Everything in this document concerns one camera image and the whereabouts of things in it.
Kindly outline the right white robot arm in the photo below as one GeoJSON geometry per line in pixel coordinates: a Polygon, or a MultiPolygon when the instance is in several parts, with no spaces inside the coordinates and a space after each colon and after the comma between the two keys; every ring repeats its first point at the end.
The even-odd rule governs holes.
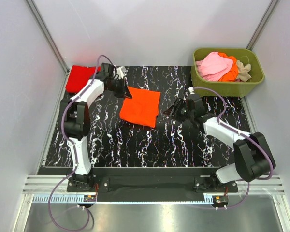
{"type": "Polygon", "coordinates": [[[206,178],[203,192],[224,191],[236,181],[250,183],[255,179],[268,180],[273,176],[276,163],[265,136],[260,132],[245,132],[223,122],[204,108],[198,94],[190,94],[185,99],[177,98],[164,114],[180,123],[189,121],[199,131],[233,149],[234,163],[217,169],[206,178]]]}

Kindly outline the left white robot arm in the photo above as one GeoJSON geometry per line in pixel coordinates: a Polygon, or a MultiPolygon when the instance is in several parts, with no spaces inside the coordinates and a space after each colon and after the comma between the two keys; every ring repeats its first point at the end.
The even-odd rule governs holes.
{"type": "Polygon", "coordinates": [[[72,173],[68,175],[71,187],[90,191],[95,186],[87,149],[87,136],[90,131],[89,107],[105,91],[112,92],[117,98],[132,98],[125,81],[125,70],[123,66],[102,63],[101,69],[94,72],[92,78],[75,96],[60,102],[60,129],[73,161],[72,173]]]}

